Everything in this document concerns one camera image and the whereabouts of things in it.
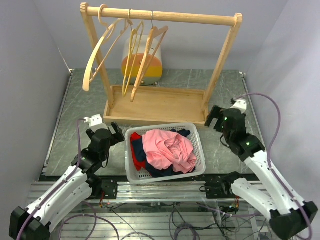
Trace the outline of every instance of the white plastic basket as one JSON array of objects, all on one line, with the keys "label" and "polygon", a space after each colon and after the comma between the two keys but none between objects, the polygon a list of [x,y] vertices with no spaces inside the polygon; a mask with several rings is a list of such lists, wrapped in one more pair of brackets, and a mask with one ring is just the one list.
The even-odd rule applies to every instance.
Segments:
[{"label": "white plastic basket", "polygon": [[[191,132],[191,134],[187,138],[192,142],[193,153],[196,156],[194,172],[181,174],[181,175],[174,175],[174,176],[152,177],[150,173],[144,168],[141,168],[140,171],[137,171],[132,158],[130,137],[134,132],[142,136],[146,134],[147,131],[153,130],[153,129],[160,129],[165,131],[170,131],[171,129],[175,129],[176,131],[186,129]],[[201,175],[206,171],[205,154],[201,145],[199,133],[197,131],[196,126],[193,123],[188,123],[188,122],[155,125],[155,126],[142,126],[142,127],[135,127],[135,128],[129,129],[125,133],[124,156],[125,156],[126,176],[129,182],[133,184],[146,184],[146,183],[167,181],[172,179],[194,177],[194,176]]]}]

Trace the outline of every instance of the wooden clothes rack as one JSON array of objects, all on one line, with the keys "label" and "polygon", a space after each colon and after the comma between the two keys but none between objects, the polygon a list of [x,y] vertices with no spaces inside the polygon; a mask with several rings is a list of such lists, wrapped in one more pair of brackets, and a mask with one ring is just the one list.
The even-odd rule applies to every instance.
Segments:
[{"label": "wooden clothes rack", "polygon": [[[83,2],[80,5],[80,12],[91,46],[95,49],[99,39],[93,17],[98,17],[99,7],[92,7],[88,3]],[[190,122],[196,126],[204,126],[208,115],[208,102],[236,39],[242,23],[242,14],[216,16],[106,7],[102,9],[101,16],[122,19],[128,19],[130,16],[130,19],[138,20],[230,26],[206,90],[140,86],[134,102],[130,102],[130,94],[123,97],[121,85],[110,85],[106,68],[101,67],[99,70],[107,95],[103,114],[106,122],[116,121],[118,123],[139,125]],[[96,55],[98,66],[100,66],[102,60],[103,55],[99,49]],[[129,86],[128,90],[131,92],[133,86]]]}]

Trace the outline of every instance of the red cloth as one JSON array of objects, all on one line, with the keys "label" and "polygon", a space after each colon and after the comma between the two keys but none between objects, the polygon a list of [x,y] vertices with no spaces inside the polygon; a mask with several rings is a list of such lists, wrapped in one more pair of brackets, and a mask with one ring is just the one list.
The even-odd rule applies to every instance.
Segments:
[{"label": "red cloth", "polygon": [[132,154],[133,164],[134,164],[134,166],[135,166],[137,171],[140,171],[141,168],[146,169],[146,161],[140,162],[140,161],[138,161],[136,159],[136,155],[135,155],[135,152],[134,152],[134,147],[132,146],[132,141],[138,140],[140,138],[142,138],[142,136],[140,136],[136,132],[134,132],[130,137],[130,145],[131,145],[131,154]]}]

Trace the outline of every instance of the wooden hanger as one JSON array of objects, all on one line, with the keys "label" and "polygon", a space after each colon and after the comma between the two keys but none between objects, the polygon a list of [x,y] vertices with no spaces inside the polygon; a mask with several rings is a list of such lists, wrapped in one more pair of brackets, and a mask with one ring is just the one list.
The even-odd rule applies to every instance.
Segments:
[{"label": "wooden hanger", "polygon": [[[82,89],[86,92],[89,91],[89,85],[90,83],[95,79],[95,77],[97,76],[99,70],[102,68],[102,66],[104,66],[104,63],[105,63],[105,60],[108,58],[111,50],[113,49],[113,47],[115,46],[115,44],[117,43],[117,41],[119,40],[119,38],[125,33],[125,31],[128,29],[129,25],[132,25],[132,21],[129,20],[129,19],[124,19],[124,18],[118,18],[116,21],[114,21],[114,23],[112,23],[110,26],[106,23],[106,22],[103,22],[101,20],[101,12],[102,12],[102,9],[107,7],[107,5],[105,4],[102,4],[100,6],[100,9],[99,9],[99,13],[98,13],[98,18],[99,18],[99,22],[103,25],[103,26],[106,26],[106,31],[104,32],[104,34],[102,35],[102,37],[100,38],[100,40],[98,41],[98,43],[96,44],[91,56],[90,56],[90,59],[88,61],[88,64],[85,68],[85,72],[84,72],[84,77],[83,77],[83,85],[82,85]],[[117,24],[124,20],[124,28],[123,30],[121,30],[120,32],[120,35],[115,39],[115,41],[113,42],[113,44],[111,45],[109,51],[107,52],[107,54],[105,55],[104,59],[101,61],[101,64],[97,67],[97,69],[95,70],[94,73],[92,73],[92,68],[93,68],[93,65],[94,65],[94,62],[95,62],[95,59],[96,59],[96,56],[97,56],[97,53],[100,49],[100,47],[105,44],[109,39],[110,37],[113,35],[113,33],[115,32],[115,29],[116,29],[116,26]]]},{"label": "wooden hanger", "polygon": [[[152,59],[154,58],[156,52],[158,51],[158,48],[160,47],[160,44],[161,44],[162,40],[164,39],[164,37],[165,37],[165,35],[166,35],[168,30],[169,30],[168,26],[164,26],[164,27],[162,27],[160,29],[158,29],[156,26],[153,26],[151,28],[151,31],[150,31],[149,36],[148,36],[148,39],[146,41],[146,46],[145,46],[145,50],[144,50],[144,55],[143,55],[143,59],[142,59],[142,62],[141,62],[141,66],[140,66],[139,72],[138,72],[138,74],[136,76],[134,87],[133,87],[133,90],[132,90],[132,93],[131,93],[131,99],[130,99],[131,102],[134,101],[136,93],[137,93],[137,90],[138,90],[138,87],[140,86],[142,79],[145,77],[145,74],[146,74],[146,72],[147,72],[147,70],[148,70],[148,68],[149,68],[149,66],[150,66],[150,64],[152,62]],[[162,36],[161,36],[157,46],[155,47],[152,56],[149,58],[149,61],[147,62],[147,58],[149,56],[149,52],[150,52],[150,48],[152,46],[153,40],[156,37],[160,36],[161,34],[162,34]]]},{"label": "wooden hanger", "polygon": [[[141,30],[141,33],[140,33],[140,38],[139,38],[138,45],[136,47],[136,42],[137,42],[137,38],[138,38],[138,31],[139,31],[141,26],[142,26],[142,30]],[[130,35],[130,40],[129,40],[128,57],[127,57],[127,61],[126,61],[124,78],[123,78],[123,83],[122,83],[122,96],[124,96],[124,97],[127,94],[128,86],[129,86],[130,79],[131,79],[131,74],[132,74],[132,71],[134,69],[134,64],[136,62],[136,58],[137,58],[137,55],[138,55],[138,51],[139,51],[139,47],[140,47],[140,43],[141,43],[141,38],[142,38],[142,35],[144,33],[144,29],[145,29],[144,21],[141,21],[136,29],[131,30],[131,35]],[[127,73],[128,73],[128,65],[129,65],[129,62],[131,60],[131,57],[132,57],[132,54],[134,52],[135,47],[136,47],[135,55],[134,55],[134,58],[133,58],[133,61],[132,61],[131,70],[130,70],[130,73],[129,73],[129,76],[128,76],[128,80],[126,82]]]}]

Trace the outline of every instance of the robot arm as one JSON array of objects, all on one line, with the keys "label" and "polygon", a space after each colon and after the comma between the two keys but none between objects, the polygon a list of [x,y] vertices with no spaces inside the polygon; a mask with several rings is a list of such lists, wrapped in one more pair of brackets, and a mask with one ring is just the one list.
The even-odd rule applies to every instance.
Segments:
[{"label": "robot arm", "polygon": [[243,198],[263,214],[279,238],[290,239],[308,227],[295,201],[302,206],[310,222],[316,216],[318,208],[312,201],[305,202],[271,162],[272,170],[292,191],[294,199],[290,197],[272,173],[263,144],[256,136],[247,133],[244,114],[247,109],[246,101],[238,99],[232,100],[231,103],[233,105],[228,109],[214,106],[205,125],[209,126],[212,120],[217,118],[214,129],[223,134],[230,150],[254,172],[269,195],[251,185],[238,172],[230,173],[225,177],[223,188],[226,193]]},{"label": "robot arm", "polygon": [[77,155],[63,176],[44,195],[25,209],[17,207],[12,212],[9,230],[11,238],[17,239],[26,219],[38,209],[28,222],[20,239],[48,240],[59,222],[78,204],[91,196],[101,194],[102,181],[95,172],[108,164],[110,147],[123,142],[125,137],[115,122],[111,124],[115,131],[112,134],[100,115],[86,117],[85,122],[89,123],[90,128],[86,133],[91,143],[88,148],[81,151],[79,167],[77,168],[79,159]]}]

